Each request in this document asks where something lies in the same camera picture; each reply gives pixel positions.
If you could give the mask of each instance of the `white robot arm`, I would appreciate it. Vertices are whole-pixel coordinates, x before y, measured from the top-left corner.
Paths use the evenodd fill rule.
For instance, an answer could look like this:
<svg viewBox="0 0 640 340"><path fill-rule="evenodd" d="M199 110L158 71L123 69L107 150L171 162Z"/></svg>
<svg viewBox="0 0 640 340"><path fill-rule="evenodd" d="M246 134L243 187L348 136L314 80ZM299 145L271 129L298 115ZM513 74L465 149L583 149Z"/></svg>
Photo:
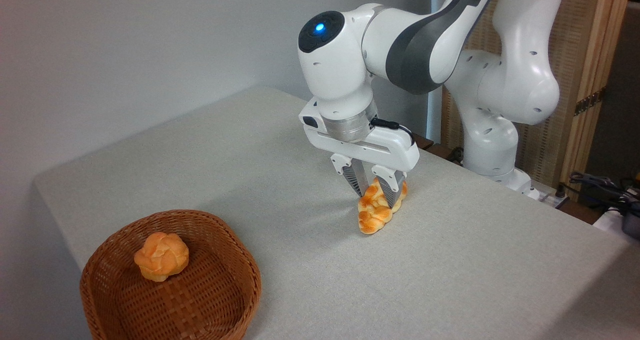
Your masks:
<svg viewBox="0 0 640 340"><path fill-rule="evenodd" d="M498 0L493 27L502 54L464 50L445 82L464 130L464 167L538 198L528 174L515 168L518 132L512 122L538 124L560 98L549 65L549 34L561 0Z"/></svg>
<svg viewBox="0 0 640 340"><path fill-rule="evenodd" d="M298 56L313 98L299 119L311 144L334 153L336 171L359 196L368 187L362 162L374 164L393 206L419 158L406 128L377 119L372 78L386 78L412 94L436 89L454 71L487 2L446 0L428 15L368 3L322 12L300 31Z"/></svg>

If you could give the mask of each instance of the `white pipe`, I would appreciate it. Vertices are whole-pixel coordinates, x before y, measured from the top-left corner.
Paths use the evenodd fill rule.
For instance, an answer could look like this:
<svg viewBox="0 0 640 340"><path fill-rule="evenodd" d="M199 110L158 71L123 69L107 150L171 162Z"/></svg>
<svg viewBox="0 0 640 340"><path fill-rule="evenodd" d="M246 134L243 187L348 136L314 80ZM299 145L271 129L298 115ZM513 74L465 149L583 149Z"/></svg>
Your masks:
<svg viewBox="0 0 640 340"><path fill-rule="evenodd" d="M431 0L431 12L437 12L444 0ZM442 87L429 92L427 97L426 137L436 143L441 142Z"/></svg>

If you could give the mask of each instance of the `electrical cable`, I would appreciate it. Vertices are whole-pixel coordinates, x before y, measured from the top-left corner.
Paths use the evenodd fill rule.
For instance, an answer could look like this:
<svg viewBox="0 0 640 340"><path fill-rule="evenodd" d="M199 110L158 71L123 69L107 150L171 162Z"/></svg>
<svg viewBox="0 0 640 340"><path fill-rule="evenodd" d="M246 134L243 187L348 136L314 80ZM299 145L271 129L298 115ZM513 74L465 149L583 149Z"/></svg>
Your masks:
<svg viewBox="0 0 640 340"><path fill-rule="evenodd" d="M371 119L370 123L373 126L380 126L382 128L387 128L387 129L391 129L391 130L402 130L402 131L406 132L407 134L409 134L409 137L411 138L411 145L412 146L413 146L413 144L416 143L416 139L414 139L414 133L411 132L411 130L409 130L406 126L400 125L400 123L397 123L395 121L386 121L386 120L381 119L379 117L373 117L373 119Z"/></svg>
<svg viewBox="0 0 640 340"><path fill-rule="evenodd" d="M590 196L588 194L586 194L583 191L580 190L576 190L572 187L567 186L566 183L561 182L560 186L564 187L567 190L570 190L571 192L574 192L580 196L583 196L587 199L589 199L590 201L594 201L595 203L600 203L603 204L604 206L608 206L610 208L616 208L618 210L619 213L623 214L624 213L631 213L633 215L635 215L636 217L640 217L640 212L634 208L631 205L627 205L626 201L622 201L622 202L614 202L614 201L608 201L605 199L601 199L601 198L595 198L593 196Z"/></svg>
<svg viewBox="0 0 640 340"><path fill-rule="evenodd" d="M461 146L457 146L453 148L453 150L451 150L451 152L446 157L446 160L448 162L458 162L462 164L462 160L464 160L465 157L464 153L465 149L463 149Z"/></svg>
<svg viewBox="0 0 640 340"><path fill-rule="evenodd" d="M628 190L617 187L610 178L605 176L594 176L592 174L574 171L569 176L569 182L572 184L592 185L593 187L598 187L602 191L616 197L622 197L626 199L628 199L629 197L636 197L636 195L632 194Z"/></svg>

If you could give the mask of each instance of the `wicker basket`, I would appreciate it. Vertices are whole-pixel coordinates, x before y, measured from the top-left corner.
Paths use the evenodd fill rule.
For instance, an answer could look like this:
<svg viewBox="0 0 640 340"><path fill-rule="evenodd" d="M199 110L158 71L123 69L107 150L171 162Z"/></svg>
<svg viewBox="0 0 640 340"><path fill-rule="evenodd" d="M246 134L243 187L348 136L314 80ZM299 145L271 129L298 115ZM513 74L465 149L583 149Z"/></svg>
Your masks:
<svg viewBox="0 0 640 340"><path fill-rule="evenodd" d="M140 274L133 256L147 236L177 233L189 265L166 281ZM253 256L219 217L170 210L139 219L98 247L82 271L80 295L94 339L240 339L258 310Z"/></svg>

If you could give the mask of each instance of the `golden bread roll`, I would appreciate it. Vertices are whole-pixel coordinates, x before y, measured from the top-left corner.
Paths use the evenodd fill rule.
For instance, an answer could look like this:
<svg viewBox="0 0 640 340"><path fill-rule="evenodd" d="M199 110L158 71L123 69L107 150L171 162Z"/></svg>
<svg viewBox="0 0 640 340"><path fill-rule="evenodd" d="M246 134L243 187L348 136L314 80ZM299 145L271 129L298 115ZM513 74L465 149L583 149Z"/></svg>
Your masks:
<svg viewBox="0 0 640 340"><path fill-rule="evenodd" d="M156 282L182 272L189 263L189 248L176 233L154 232L135 252L135 264L144 278Z"/></svg>
<svg viewBox="0 0 640 340"><path fill-rule="evenodd" d="M400 210L402 200L407 197L407 182L402 183L402 192L393 208L385 197L378 178L373 180L371 186L366 189L364 195L358 201L358 226L366 235L374 234L391 221L395 212Z"/></svg>

